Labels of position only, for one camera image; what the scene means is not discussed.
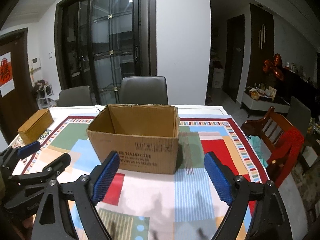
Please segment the woven wicker tissue box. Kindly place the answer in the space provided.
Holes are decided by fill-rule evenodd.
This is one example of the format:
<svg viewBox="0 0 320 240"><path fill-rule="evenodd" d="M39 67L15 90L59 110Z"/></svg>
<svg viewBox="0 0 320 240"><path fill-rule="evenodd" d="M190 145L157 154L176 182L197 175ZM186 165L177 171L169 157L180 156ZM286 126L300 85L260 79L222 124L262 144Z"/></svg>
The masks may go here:
<svg viewBox="0 0 320 240"><path fill-rule="evenodd" d="M49 109L40 109L34 113L17 131L25 144L30 144L44 133L54 122Z"/></svg>

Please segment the red fu door poster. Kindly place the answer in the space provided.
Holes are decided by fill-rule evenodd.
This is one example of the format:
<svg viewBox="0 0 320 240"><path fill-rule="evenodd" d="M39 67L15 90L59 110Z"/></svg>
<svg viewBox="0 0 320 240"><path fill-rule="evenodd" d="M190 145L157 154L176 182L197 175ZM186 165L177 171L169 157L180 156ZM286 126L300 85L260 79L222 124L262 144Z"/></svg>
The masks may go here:
<svg viewBox="0 0 320 240"><path fill-rule="evenodd" d="M15 89L13 70L11 64L11 52L1 55L0 66L0 90L1 97L6 96Z"/></svg>

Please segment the white shoe rack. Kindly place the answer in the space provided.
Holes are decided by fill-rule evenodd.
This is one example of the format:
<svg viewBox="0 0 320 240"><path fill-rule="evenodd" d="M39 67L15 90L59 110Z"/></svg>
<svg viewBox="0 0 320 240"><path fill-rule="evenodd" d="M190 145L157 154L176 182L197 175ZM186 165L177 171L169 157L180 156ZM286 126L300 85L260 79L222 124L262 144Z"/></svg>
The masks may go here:
<svg viewBox="0 0 320 240"><path fill-rule="evenodd" d="M53 95L52 86L45 80L37 80L31 93L39 109L46 109L56 105L56 102L51 98Z"/></svg>

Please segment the red wooden chair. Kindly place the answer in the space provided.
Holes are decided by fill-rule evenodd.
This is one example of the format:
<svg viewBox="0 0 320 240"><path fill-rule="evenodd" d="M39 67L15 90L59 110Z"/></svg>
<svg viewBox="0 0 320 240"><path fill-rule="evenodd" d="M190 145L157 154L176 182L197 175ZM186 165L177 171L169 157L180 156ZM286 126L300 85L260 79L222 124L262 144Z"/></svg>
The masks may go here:
<svg viewBox="0 0 320 240"><path fill-rule="evenodd" d="M259 137L271 152L267 158L267 174L280 187L297 163L304 136L283 115L270 107L258 120L247 120L241 126L245 135Z"/></svg>

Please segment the grey dining chair left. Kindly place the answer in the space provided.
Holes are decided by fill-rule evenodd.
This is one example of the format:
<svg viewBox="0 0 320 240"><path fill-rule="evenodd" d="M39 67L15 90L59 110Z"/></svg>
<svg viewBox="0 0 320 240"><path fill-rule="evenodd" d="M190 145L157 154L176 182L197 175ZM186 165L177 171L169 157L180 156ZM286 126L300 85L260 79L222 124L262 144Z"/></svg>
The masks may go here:
<svg viewBox="0 0 320 240"><path fill-rule="evenodd" d="M91 89L79 86L62 90L59 93L57 107L92 106Z"/></svg>

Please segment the grey dining chair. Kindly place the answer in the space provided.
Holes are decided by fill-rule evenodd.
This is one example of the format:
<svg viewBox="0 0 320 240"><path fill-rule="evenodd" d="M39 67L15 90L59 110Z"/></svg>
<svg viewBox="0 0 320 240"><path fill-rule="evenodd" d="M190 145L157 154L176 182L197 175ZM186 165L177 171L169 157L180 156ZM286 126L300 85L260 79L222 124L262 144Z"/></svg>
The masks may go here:
<svg viewBox="0 0 320 240"><path fill-rule="evenodd" d="M92 106L91 89L79 86L62 90L59 93L57 107Z"/></svg>
<svg viewBox="0 0 320 240"><path fill-rule="evenodd" d="M167 81L163 76L131 76L122 80L120 104L168 105Z"/></svg>

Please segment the colourful patterned tablecloth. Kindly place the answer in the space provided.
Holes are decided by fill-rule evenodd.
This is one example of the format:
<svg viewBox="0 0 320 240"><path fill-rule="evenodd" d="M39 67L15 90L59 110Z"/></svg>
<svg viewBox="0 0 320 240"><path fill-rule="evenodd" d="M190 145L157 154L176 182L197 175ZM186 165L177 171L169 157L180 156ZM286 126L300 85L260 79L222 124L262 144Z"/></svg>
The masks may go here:
<svg viewBox="0 0 320 240"><path fill-rule="evenodd" d="M255 183L268 176L244 133L221 106L179 105L178 152L172 143L143 145L135 139L127 148L112 135L88 135L105 121L97 115L103 106L53 107L53 123L41 135L41 149L20 161L15 175L41 171L63 153L71 163L58 176L60 183L89 174L116 143L120 167L109 190L97 206L103 225L114 239L211 238L228 207L222 202L204 168L204 155L215 152L234 174Z"/></svg>

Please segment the brown cardboard box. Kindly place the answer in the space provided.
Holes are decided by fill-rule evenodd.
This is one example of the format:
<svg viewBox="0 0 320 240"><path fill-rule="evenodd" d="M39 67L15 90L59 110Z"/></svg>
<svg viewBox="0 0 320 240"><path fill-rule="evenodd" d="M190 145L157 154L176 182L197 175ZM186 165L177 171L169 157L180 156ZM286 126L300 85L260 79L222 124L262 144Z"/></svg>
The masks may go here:
<svg viewBox="0 0 320 240"><path fill-rule="evenodd" d="M122 170L174 174L179 125L175 106L109 104L89 124L87 135L100 161L116 151Z"/></svg>

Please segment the white low cabinet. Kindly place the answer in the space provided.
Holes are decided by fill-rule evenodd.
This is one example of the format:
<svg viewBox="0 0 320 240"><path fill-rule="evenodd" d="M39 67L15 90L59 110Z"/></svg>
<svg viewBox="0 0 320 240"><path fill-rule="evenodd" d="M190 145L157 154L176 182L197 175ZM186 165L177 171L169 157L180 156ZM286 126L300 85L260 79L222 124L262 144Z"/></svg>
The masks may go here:
<svg viewBox="0 0 320 240"><path fill-rule="evenodd" d="M271 101L255 100L246 92L243 93L240 108L243 108L247 111L248 117L251 115L257 115L258 113L266 113L270 107L273 107L276 113L281 114L287 114L290 109L290 105L287 102L282 104Z"/></svg>

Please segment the grey dining chair centre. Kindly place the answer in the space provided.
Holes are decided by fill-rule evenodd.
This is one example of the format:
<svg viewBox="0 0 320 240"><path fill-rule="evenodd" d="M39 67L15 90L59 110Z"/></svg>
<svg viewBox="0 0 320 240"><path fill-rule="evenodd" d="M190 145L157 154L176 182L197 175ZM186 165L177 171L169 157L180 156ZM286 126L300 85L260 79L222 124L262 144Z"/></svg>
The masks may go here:
<svg viewBox="0 0 320 240"><path fill-rule="evenodd" d="M131 76L122 80L120 104L168 105L167 81L163 76Z"/></svg>

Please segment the black glass sliding door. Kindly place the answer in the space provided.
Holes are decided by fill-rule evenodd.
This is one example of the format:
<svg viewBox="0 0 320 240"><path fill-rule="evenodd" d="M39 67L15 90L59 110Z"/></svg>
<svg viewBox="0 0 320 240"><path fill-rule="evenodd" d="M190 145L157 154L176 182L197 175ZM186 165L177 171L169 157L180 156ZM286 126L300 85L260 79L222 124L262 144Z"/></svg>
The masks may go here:
<svg viewBox="0 0 320 240"><path fill-rule="evenodd" d="M94 103L120 103L122 80L156 75L156 0L62 0L55 53L62 90L88 86Z"/></svg>

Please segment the red balloon decoration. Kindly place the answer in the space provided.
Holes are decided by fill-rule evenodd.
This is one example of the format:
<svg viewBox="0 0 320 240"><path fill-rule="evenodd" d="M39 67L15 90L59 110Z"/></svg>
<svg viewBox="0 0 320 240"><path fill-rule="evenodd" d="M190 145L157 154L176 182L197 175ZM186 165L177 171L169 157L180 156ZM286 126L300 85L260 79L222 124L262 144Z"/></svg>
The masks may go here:
<svg viewBox="0 0 320 240"><path fill-rule="evenodd" d="M281 68L283 66L283 61L281 58L281 55L276 53L273 57L273 60L265 60L263 71L265 73L273 73L276 78L278 78L280 81L284 80L283 73L281 72Z"/></svg>

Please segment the white wall intercom panel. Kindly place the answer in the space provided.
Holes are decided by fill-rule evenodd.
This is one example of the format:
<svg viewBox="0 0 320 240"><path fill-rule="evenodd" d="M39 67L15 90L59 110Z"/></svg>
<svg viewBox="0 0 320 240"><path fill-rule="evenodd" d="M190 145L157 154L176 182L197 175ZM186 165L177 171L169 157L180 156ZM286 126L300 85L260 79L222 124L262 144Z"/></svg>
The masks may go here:
<svg viewBox="0 0 320 240"><path fill-rule="evenodd" d="M35 57L32 59L32 69L37 70L41 68L40 58Z"/></svg>

